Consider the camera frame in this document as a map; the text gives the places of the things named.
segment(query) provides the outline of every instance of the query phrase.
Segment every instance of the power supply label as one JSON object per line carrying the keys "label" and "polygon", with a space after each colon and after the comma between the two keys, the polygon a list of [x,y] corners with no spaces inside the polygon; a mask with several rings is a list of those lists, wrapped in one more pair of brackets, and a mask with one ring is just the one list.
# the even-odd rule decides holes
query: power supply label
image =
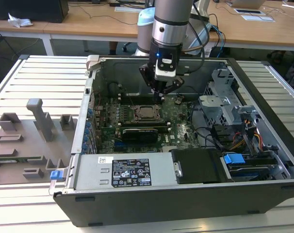
{"label": "power supply label", "polygon": [[149,159],[113,160],[112,186],[114,188],[150,185]]}

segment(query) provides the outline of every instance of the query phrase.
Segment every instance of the floor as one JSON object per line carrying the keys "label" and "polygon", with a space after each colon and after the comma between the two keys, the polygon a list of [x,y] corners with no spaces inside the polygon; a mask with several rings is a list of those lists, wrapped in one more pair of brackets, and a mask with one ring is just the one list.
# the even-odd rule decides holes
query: floor
{"label": "floor", "polygon": [[[18,54],[46,55],[43,42],[40,39],[7,37],[6,40]],[[136,43],[130,44],[127,52],[122,51],[123,44],[119,43],[118,45],[118,55],[131,55],[135,52]],[[53,47],[55,54],[58,56],[106,55],[109,53],[108,42],[103,41],[88,41],[88,52],[83,50],[82,41],[77,40],[53,40]],[[223,54],[222,57],[232,57],[236,60],[269,61],[279,74],[284,76],[293,61],[293,55],[290,52],[286,52],[281,65],[275,65],[271,59],[266,57],[269,52],[268,50],[230,49],[230,53]],[[16,59],[17,57],[14,56],[10,47],[0,38],[0,82]]]}

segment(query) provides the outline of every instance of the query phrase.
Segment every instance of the motherboard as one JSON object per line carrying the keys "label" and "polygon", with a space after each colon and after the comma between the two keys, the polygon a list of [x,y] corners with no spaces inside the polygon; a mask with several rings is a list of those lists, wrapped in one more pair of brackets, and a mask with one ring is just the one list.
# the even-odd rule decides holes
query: motherboard
{"label": "motherboard", "polygon": [[169,152],[199,148],[191,127],[192,102],[184,96],[99,98],[94,101],[97,154]]}

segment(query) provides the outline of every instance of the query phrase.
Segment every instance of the blue tab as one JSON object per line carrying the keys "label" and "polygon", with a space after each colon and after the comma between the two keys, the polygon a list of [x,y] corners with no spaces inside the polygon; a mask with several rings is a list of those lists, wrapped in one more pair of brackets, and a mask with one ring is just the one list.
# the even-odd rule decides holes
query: blue tab
{"label": "blue tab", "polygon": [[50,174],[51,180],[62,180],[63,179],[63,171],[52,171]]}
{"label": "blue tab", "polygon": [[242,156],[242,154],[227,154],[224,156],[224,160],[226,164],[244,164],[245,160]]}

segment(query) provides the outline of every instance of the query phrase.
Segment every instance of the slatted table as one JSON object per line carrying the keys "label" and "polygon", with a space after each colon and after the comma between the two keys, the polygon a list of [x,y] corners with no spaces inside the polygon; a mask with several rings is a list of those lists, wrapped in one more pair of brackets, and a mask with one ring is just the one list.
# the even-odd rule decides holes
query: slatted table
{"label": "slatted table", "polygon": [[[85,62],[86,57],[30,56],[18,60],[0,84],[0,115],[17,112],[20,119],[33,119],[26,102],[42,98],[43,109],[52,118],[64,113],[77,117],[87,79]],[[294,91],[270,66],[239,64],[294,136]],[[250,103],[244,91],[239,91]],[[294,199],[261,215],[76,228],[49,196],[48,187],[49,183],[1,185],[0,232],[294,233]]]}

